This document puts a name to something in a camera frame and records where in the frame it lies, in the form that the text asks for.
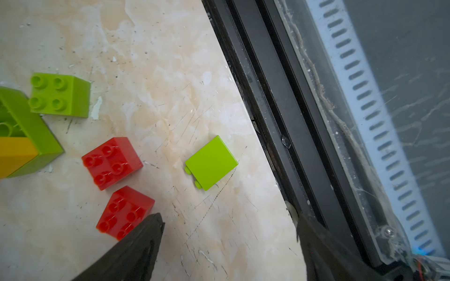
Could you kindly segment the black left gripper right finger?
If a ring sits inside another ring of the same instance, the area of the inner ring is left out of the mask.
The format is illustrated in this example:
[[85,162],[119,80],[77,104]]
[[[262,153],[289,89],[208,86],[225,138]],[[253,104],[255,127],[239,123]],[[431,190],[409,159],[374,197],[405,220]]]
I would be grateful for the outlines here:
[[297,241],[307,267],[308,281],[384,281],[338,241],[314,217],[300,214]]

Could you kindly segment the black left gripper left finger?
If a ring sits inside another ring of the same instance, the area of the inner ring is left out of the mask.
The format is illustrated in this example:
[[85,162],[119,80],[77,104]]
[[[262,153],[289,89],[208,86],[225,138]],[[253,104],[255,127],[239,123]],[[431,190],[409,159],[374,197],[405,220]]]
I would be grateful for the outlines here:
[[147,216],[75,281],[148,281],[151,279],[165,223],[160,213]]

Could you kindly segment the green lego brick front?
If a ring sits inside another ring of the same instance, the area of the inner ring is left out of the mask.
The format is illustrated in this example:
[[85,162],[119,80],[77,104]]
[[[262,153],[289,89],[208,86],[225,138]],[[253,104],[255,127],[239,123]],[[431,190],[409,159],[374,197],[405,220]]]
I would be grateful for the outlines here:
[[185,162],[185,172],[195,178],[198,189],[208,191],[238,165],[238,161],[216,136]]

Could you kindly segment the yellow lego brick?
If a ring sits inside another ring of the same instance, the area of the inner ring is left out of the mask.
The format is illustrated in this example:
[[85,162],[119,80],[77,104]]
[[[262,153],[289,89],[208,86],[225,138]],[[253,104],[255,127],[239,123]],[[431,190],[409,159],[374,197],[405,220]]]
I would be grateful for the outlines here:
[[16,172],[38,154],[29,138],[1,137],[1,179]]

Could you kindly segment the long green lego brick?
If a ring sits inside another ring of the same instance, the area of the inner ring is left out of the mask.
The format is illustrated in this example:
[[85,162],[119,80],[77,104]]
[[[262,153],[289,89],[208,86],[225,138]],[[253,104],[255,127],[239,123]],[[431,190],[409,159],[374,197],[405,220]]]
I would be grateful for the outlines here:
[[64,152],[41,116],[30,110],[28,97],[19,90],[1,87],[1,122],[10,126],[1,130],[2,137],[26,137],[37,150],[37,156],[10,178],[35,173]]

